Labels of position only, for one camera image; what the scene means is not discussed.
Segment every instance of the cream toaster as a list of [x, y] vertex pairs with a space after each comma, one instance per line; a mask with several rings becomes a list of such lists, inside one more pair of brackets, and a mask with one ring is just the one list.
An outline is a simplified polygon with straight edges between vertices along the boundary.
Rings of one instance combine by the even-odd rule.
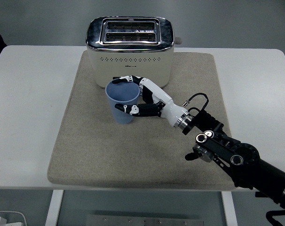
[[170, 79], [174, 31], [161, 17], [100, 17], [87, 30], [86, 45], [96, 83], [135, 75], [160, 87]]

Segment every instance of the toaster slot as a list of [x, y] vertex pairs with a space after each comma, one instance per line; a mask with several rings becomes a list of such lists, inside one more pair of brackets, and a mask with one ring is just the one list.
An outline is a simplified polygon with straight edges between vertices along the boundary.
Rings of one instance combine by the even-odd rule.
[[134, 21], [109, 21], [107, 22], [107, 29], [110, 30], [154, 30], [154, 22], [134, 22]]
[[157, 43], [155, 33], [106, 33], [106, 43], [108, 42], [149, 42]]

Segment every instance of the robotic arm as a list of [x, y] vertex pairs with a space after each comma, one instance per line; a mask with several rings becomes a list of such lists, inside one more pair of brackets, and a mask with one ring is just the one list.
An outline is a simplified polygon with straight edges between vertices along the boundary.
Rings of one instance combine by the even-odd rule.
[[[116, 104], [117, 109], [136, 117], [167, 118], [171, 126], [181, 128], [185, 135], [193, 127], [197, 127], [203, 133], [196, 136], [193, 152], [187, 154], [185, 159], [191, 161], [200, 158], [206, 162], [213, 161], [232, 178], [236, 187], [255, 187], [266, 197], [279, 203], [284, 210], [270, 211], [266, 217], [272, 225], [281, 226], [273, 216], [285, 215], [285, 172], [260, 159], [259, 152], [254, 146], [227, 136], [222, 130], [224, 125], [205, 111], [209, 101], [206, 94], [197, 93], [184, 102], [183, 106], [177, 106], [166, 92], [149, 79], [136, 76], [114, 79], [112, 83], [128, 81], [138, 84], [140, 95], [146, 102], [140, 105]], [[203, 95], [207, 99], [203, 108], [184, 108], [197, 95]], [[196, 116], [190, 114], [192, 109], [198, 111]]]

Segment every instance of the plastic cup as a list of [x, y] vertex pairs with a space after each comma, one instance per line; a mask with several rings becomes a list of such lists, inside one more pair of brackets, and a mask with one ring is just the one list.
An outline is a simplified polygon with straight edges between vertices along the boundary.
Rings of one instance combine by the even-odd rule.
[[135, 105], [139, 97], [139, 86], [133, 82], [113, 84], [109, 82], [105, 88], [112, 116], [117, 123], [127, 124], [133, 116], [116, 109], [115, 104]]

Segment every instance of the beige mat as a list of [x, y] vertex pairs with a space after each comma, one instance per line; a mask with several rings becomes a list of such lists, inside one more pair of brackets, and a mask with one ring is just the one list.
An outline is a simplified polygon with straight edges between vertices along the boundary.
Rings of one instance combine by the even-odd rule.
[[[206, 110], [230, 135], [214, 57], [174, 53], [171, 78], [164, 88], [177, 105], [198, 92], [209, 97]], [[190, 106], [202, 107], [196, 98]], [[94, 81], [85, 51], [55, 143], [47, 176], [66, 185], [132, 188], [232, 189], [231, 179], [215, 163], [186, 161], [194, 128], [188, 135], [159, 117], [114, 122], [104, 89]]]

